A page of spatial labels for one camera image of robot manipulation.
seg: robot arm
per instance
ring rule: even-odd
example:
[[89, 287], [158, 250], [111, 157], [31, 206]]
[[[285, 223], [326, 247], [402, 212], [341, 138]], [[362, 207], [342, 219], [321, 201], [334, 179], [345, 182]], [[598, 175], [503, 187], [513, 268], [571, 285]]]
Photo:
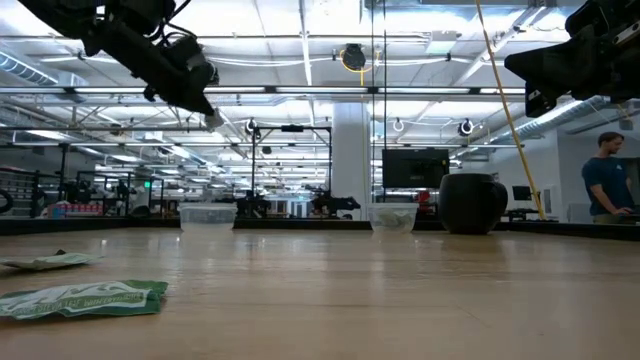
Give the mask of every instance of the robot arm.
[[[165, 25], [172, 26], [170, 20], [190, 0], [178, 10], [174, 0], [19, 1], [62, 35], [82, 40], [87, 56], [102, 50], [144, 80], [147, 100], [157, 94], [170, 105], [214, 115], [203, 90], [218, 84], [218, 73], [196, 36], [180, 29], [187, 33], [170, 43], [164, 35]], [[99, 6], [105, 6], [104, 14], [98, 14]]]
[[505, 67], [526, 81], [527, 116], [553, 109], [566, 93], [616, 103], [640, 97], [638, 19], [634, 0], [587, 0], [566, 20], [570, 40], [507, 56]]

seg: red object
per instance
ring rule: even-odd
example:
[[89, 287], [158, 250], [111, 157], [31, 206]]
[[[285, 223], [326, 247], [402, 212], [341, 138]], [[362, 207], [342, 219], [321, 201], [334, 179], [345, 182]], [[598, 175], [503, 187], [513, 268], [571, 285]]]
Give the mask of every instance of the red object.
[[427, 205], [429, 198], [431, 198], [431, 194], [428, 191], [420, 191], [418, 193], [418, 211], [429, 212], [429, 205]]

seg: white column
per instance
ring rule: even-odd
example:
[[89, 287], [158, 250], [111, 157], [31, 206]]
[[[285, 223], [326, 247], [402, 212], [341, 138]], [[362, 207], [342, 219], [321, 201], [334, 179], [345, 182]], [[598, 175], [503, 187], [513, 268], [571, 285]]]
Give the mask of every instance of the white column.
[[367, 220], [367, 204], [371, 202], [369, 164], [369, 114], [364, 103], [333, 105], [333, 174], [334, 197], [353, 196], [362, 207], [350, 213], [354, 220]]

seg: table surface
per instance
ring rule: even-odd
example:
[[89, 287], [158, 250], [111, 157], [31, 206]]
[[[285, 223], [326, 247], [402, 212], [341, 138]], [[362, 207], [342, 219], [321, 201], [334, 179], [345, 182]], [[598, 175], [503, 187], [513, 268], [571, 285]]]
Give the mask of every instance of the table surface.
[[0, 270], [0, 293], [161, 280], [163, 311], [0, 319], [6, 359], [638, 359], [640, 244], [524, 233], [173, 229], [0, 238], [94, 265]]

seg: metal frame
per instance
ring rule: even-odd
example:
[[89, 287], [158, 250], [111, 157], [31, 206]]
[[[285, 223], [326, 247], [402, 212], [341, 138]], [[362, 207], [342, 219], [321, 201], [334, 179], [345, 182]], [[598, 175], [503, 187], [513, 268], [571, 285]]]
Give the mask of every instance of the metal frame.
[[[331, 193], [331, 178], [332, 178], [332, 170], [333, 170], [333, 134], [332, 134], [332, 127], [330, 126], [298, 126], [297, 129], [302, 129], [302, 131], [312, 131], [314, 133], [314, 135], [316, 135], [318, 138], [320, 138], [322, 140], [321, 144], [317, 144], [317, 143], [303, 143], [303, 144], [298, 144], [298, 143], [264, 143], [263, 141], [269, 136], [271, 135], [271, 133], [273, 131], [277, 131], [280, 130], [282, 132], [287, 132], [286, 130], [287, 126], [258, 126], [256, 124], [256, 126], [253, 128], [253, 131], [251, 132], [251, 191], [253, 192], [253, 194], [255, 195], [255, 191], [256, 191], [256, 147], [258, 145], [264, 145], [264, 146], [297, 146], [297, 147], [328, 147], [329, 148], [329, 187], [328, 187], [328, 191], [329, 194]], [[256, 133], [260, 130], [266, 130], [267, 133], [262, 135], [262, 138], [260, 139], [260, 141], [256, 141]], [[324, 139], [322, 139], [322, 137], [318, 134], [317, 130], [325, 130], [329, 133], [329, 142], [325, 141]]]

